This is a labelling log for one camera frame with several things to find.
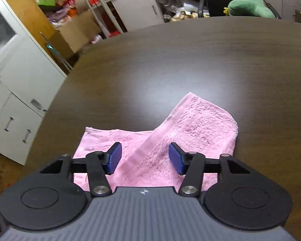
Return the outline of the white tall cupboard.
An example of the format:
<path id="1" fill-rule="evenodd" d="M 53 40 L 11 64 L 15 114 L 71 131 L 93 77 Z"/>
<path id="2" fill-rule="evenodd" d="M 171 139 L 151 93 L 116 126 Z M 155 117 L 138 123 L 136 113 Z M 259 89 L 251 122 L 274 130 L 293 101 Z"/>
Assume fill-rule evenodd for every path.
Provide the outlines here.
<path id="1" fill-rule="evenodd" d="M 24 165 L 64 72 L 0 0 L 0 154 Z"/>

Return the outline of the green cushion on chair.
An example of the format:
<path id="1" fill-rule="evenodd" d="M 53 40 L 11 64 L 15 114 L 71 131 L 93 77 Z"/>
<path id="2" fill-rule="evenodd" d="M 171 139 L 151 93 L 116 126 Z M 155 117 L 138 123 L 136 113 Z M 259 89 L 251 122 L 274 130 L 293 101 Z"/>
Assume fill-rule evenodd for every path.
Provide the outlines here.
<path id="1" fill-rule="evenodd" d="M 276 18 L 264 0 L 232 0 L 223 13 L 227 16 Z"/>

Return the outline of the pink terry towel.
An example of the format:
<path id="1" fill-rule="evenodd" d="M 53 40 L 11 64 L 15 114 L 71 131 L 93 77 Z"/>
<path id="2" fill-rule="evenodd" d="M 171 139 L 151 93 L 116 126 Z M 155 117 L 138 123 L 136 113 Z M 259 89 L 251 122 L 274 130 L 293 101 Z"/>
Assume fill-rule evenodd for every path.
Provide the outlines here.
<path id="1" fill-rule="evenodd" d="M 152 131 L 98 130 L 87 127 L 74 158 L 93 151 L 107 151 L 115 142 L 122 144 L 122 158 L 115 173 L 108 176 L 116 187 L 166 187 L 179 189 L 178 175 L 169 159 L 169 144 L 184 151 L 196 151 L 207 158 L 233 154 L 238 124 L 224 109 L 188 93 L 165 121 Z"/>

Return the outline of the cardboard box on floor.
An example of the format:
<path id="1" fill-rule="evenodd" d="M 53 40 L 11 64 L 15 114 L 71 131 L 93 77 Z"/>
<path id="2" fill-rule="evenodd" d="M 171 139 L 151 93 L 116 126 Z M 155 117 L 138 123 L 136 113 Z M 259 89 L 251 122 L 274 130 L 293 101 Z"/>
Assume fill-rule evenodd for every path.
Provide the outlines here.
<path id="1" fill-rule="evenodd" d="M 101 32 L 90 10 L 74 16 L 57 30 L 73 53 L 80 51 Z"/>

